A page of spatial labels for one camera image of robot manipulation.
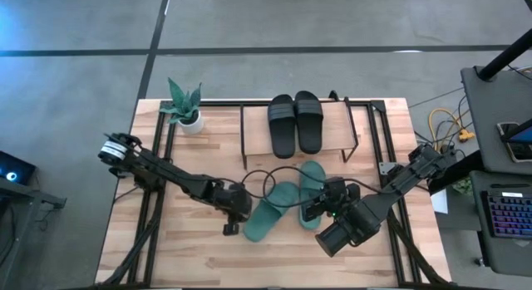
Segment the wooden shelf with black frame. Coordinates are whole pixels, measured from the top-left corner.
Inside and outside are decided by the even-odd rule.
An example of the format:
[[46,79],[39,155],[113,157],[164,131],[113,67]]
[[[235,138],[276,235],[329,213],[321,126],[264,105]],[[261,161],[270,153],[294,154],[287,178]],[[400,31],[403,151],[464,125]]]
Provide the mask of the wooden shelf with black frame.
[[[321,99],[323,108],[323,137],[320,152],[340,150],[342,161],[347,163],[359,146],[358,134],[352,115],[350,101]],[[250,156],[271,155],[273,153],[267,117],[268,102],[262,105],[244,105],[239,107],[240,151],[244,169],[248,169]]]

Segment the backlit rainbow keyboard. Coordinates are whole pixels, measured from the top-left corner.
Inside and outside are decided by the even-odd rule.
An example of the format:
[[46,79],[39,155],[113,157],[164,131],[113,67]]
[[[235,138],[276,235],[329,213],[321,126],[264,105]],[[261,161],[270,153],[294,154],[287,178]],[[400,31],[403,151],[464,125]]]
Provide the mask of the backlit rainbow keyboard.
[[490,190],[480,197],[494,238],[532,239],[532,191]]

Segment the black metal table frame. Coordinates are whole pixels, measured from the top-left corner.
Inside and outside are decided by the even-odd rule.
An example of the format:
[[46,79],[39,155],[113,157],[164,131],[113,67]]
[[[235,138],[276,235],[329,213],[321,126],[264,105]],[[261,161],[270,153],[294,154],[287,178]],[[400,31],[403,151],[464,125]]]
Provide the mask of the black metal table frame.
[[[184,170],[241,180],[257,194],[266,171],[272,170],[278,181],[294,182],[296,167],[306,159],[303,154],[289,160],[250,156],[244,169],[239,107],[261,106],[262,101],[205,101],[204,129],[192,136],[176,130],[169,140],[169,127],[157,125],[160,102],[143,100],[136,108],[132,132],[144,145],[159,142]],[[321,152],[316,160],[327,174],[359,179],[362,193],[370,194],[380,184],[378,163],[406,163],[416,139],[404,99],[352,99],[350,106],[359,140],[351,159],[344,163],[336,150]],[[387,288],[402,280],[424,279],[387,226],[361,246],[348,246],[328,257],[313,232],[299,224],[296,209],[290,209],[258,243],[242,235],[224,236],[223,223],[220,212],[188,199],[177,186],[168,186],[158,234],[151,241],[155,251],[141,251],[134,282],[145,288]]]

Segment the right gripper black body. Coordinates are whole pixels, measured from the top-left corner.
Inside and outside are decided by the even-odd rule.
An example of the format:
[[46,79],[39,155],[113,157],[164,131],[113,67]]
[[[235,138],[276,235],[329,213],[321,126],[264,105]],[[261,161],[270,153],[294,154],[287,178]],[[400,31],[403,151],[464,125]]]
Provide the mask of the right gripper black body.
[[324,213],[336,217],[349,204],[360,198],[361,190],[358,184],[346,184],[345,180],[340,177],[326,179],[318,196],[303,205],[302,219],[308,222]]

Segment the smartphone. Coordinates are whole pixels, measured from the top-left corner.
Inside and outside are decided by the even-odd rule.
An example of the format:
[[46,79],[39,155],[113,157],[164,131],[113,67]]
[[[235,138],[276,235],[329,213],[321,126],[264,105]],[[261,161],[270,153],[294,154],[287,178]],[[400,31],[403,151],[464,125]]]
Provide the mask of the smartphone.
[[532,162],[532,119],[523,124],[498,123],[497,127],[511,159],[514,162]]

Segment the white paper sheet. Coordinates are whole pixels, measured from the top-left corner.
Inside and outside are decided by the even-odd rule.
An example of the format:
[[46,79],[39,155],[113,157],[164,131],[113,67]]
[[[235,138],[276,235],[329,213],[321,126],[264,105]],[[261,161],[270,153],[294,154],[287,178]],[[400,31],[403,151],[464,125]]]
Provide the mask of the white paper sheet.
[[439,214],[448,214],[447,193],[445,189],[431,195],[433,210]]

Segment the black box with blue light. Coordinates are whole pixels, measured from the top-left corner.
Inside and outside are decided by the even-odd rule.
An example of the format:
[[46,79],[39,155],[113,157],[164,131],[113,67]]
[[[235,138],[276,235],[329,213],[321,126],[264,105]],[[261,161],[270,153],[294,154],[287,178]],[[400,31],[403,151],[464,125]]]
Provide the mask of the black box with blue light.
[[36,166],[0,151],[0,177],[10,182],[29,185]]

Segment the green slide sandal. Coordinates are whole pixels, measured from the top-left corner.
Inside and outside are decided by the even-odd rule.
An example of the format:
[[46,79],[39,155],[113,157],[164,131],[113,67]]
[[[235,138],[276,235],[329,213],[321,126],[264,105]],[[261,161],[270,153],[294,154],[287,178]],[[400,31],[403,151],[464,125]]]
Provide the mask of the green slide sandal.
[[[302,173],[299,176],[299,198],[305,201],[321,194],[323,181],[326,179],[326,174],[323,167],[316,161],[309,160],[302,164],[300,170]],[[317,229],[321,224],[321,217],[318,216],[310,221],[303,220],[303,206],[299,208],[299,223],[306,230]]]
[[244,226],[244,236],[260,242],[298,201],[298,186],[291,182],[276,184],[266,199],[261,199]]

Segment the black round pole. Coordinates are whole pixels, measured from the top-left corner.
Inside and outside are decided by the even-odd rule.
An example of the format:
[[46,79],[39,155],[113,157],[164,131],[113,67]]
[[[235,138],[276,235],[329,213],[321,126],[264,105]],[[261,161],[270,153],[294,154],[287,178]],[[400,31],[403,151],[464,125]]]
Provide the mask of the black round pole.
[[512,43],[488,65],[477,70],[476,74],[482,81],[490,81],[503,68],[532,47],[532,28]]

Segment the white plant pot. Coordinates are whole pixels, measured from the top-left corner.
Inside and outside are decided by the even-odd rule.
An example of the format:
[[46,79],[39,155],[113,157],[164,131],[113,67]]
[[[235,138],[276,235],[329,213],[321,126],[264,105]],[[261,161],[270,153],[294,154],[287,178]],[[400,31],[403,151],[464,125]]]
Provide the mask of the white plant pot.
[[178,120],[184,135],[199,134],[204,128],[204,118],[201,111],[195,111],[191,120]]

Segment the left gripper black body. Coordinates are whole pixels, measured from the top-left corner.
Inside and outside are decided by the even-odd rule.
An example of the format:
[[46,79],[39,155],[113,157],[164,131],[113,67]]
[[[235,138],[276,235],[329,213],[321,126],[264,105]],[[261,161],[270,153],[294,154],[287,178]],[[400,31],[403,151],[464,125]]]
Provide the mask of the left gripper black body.
[[239,233],[239,225],[248,221],[253,201],[243,184],[231,184],[227,189],[222,185],[214,188],[214,208],[227,216],[223,227],[224,236]]

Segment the grey side table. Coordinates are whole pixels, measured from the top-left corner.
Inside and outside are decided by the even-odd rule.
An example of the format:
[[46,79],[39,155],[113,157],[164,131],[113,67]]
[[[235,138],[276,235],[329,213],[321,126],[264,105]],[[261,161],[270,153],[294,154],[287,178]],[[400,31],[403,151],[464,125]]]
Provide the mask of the grey side table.
[[67,199],[0,178],[0,290],[7,290],[12,270],[42,204],[63,209]]

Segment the black slide sandal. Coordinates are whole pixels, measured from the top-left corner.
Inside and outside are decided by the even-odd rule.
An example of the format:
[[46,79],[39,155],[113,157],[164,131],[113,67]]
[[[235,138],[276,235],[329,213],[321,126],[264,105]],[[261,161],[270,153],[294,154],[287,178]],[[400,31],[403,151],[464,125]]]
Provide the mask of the black slide sandal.
[[273,154],[280,159],[291,158],[295,154],[296,125],[292,97],[286,94],[274,97],[267,116]]
[[322,105],[310,91],[299,91],[295,96],[294,103],[299,148],[306,154],[317,154],[322,149],[323,144]]

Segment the green snake plant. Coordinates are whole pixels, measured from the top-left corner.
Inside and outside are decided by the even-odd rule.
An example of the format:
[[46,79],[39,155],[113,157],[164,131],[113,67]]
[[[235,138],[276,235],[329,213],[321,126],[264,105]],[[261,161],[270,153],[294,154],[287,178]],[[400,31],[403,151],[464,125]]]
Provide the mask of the green snake plant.
[[200,83],[192,92],[184,91],[171,78],[168,78],[171,104],[160,108],[160,112],[170,116],[169,124],[194,124],[200,117],[199,106],[201,102]]

